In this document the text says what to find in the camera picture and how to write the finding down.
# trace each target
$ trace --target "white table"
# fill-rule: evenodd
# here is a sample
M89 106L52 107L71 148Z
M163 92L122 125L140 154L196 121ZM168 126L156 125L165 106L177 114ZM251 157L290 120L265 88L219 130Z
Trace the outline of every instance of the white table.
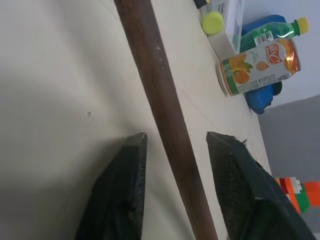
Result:
M258 118L243 95L224 97L215 71L219 60L193 1L152 4L215 228L225 240L206 133L247 139L253 157L270 171ZM3 205L8 214L21 207L0 226L1 235L72 239L92 184L107 165L95 162L98 147L107 145L115 153L115 143L147 132L142 239L194 239L113 3L8 1L0 16L6 136L0 173L8 190Z

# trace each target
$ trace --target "brown wooden pole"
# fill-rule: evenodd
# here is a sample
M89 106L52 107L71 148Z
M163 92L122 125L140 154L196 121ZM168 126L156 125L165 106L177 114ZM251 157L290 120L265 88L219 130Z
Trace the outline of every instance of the brown wooden pole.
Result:
M195 238L218 240L151 2L115 5Z

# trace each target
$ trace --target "orange fruit picture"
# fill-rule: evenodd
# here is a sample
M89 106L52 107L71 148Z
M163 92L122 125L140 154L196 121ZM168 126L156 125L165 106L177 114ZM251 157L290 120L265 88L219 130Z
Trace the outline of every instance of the orange fruit picture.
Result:
M241 53L238 56L231 57L229 60L231 70L236 71L238 69L243 69L246 57L246 53Z
M250 77L246 71L240 70L234 72L234 81L238 84L246 84Z
M256 64L256 69L258 70L258 71L264 71L264 70L266 70L269 66L264 62L264 61L260 61L260 62L258 62L257 64Z

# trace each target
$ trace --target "yellow bottle cap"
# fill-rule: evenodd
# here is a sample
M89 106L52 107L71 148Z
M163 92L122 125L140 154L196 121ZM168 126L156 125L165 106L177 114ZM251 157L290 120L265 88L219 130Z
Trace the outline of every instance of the yellow bottle cap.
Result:
M309 32L309 22L306 17L301 17L296 20L299 26L300 34Z
M212 35L220 32L224 27L224 19L220 12L209 12L202 21L202 28L206 34Z

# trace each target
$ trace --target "plastic bottle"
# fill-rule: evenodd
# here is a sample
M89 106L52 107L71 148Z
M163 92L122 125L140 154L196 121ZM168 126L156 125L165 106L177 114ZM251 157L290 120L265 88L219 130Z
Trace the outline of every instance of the plastic bottle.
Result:
M241 37L240 53L253 49L264 42L279 38L293 38L308 31L309 23L306 17L301 17L292 23L270 22Z

